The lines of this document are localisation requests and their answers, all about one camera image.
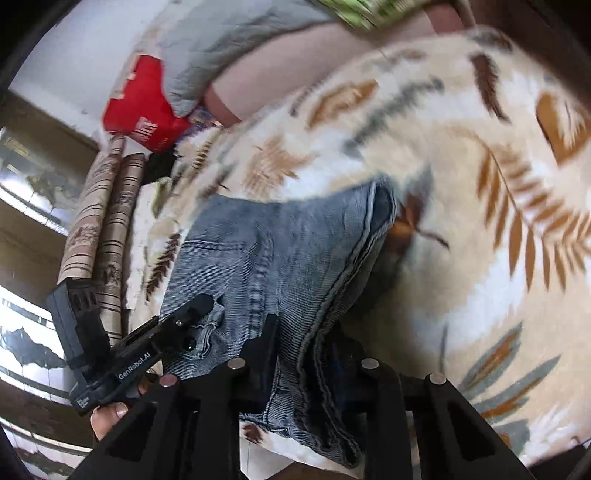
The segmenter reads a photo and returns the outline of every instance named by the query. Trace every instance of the red bag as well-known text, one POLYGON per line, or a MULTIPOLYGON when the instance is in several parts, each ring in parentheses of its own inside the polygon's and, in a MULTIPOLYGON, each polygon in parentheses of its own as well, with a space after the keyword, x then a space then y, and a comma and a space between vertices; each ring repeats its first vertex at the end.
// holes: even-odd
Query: red bag
POLYGON ((177 118, 161 88, 162 62, 141 55, 120 99, 112 98, 103 115, 105 130, 121 133, 153 152, 168 149, 191 126, 177 118))

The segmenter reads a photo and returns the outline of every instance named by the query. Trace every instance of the leaf print blanket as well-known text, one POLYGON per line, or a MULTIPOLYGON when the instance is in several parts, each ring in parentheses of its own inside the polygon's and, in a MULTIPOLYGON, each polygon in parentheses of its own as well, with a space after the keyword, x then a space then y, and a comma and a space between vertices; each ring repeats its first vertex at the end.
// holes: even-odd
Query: leaf print blanket
MULTIPOLYGON (((127 279, 130 328, 159 312, 178 246, 212 193, 285 202, 385 173, 402 208, 347 333, 407 375, 444 372, 527 465, 584 442, 590 118, 494 30, 375 50, 178 146, 174 181, 140 192, 151 220, 134 220, 128 245, 141 266, 127 279)), ((242 429, 294 460, 361 472, 242 429)))

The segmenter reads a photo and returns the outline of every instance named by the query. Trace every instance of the white wall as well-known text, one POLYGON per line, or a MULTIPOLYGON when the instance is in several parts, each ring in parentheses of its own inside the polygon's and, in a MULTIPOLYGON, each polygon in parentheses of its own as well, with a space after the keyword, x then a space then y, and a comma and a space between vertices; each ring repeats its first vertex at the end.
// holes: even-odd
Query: white wall
POLYGON ((168 2, 82 0, 37 44, 11 90, 74 130, 99 140, 101 117, 113 84, 168 2))

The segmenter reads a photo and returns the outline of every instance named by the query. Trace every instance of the green patterned fabric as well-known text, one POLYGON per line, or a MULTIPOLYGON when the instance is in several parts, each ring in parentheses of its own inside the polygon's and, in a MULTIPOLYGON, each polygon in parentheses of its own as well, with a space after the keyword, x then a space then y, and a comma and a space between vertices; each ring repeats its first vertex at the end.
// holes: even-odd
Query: green patterned fabric
POLYGON ((431 0, 320 0, 356 28, 371 30, 399 20, 431 0))

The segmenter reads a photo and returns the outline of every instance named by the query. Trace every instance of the jeans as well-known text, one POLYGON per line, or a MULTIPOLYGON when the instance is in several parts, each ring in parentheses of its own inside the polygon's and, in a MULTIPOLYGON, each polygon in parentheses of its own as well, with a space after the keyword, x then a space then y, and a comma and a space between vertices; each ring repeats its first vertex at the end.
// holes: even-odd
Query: jeans
POLYGON ((212 196, 181 247, 161 317, 198 293, 211 295, 215 306, 191 327, 196 348, 166 357, 164 371, 180 378, 209 373, 238 356, 275 313, 271 399, 262 414, 243 418, 355 466, 362 427, 335 407, 325 338, 362 292, 395 214, 385 177, 301 202, 212 196))

